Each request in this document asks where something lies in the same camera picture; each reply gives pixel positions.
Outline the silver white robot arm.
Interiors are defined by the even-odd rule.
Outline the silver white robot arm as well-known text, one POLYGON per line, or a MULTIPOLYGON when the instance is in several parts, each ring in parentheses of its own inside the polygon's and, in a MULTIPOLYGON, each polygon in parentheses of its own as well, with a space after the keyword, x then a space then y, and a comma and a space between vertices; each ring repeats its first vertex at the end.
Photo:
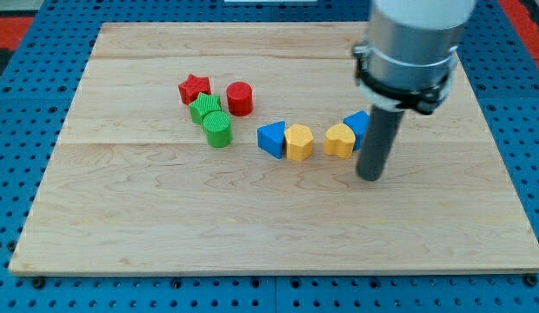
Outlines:
POLYGON ((432 114, 449 96, 456 50, 476 0, 373 0, 352 47, 363 96, 387 112, 432 114))

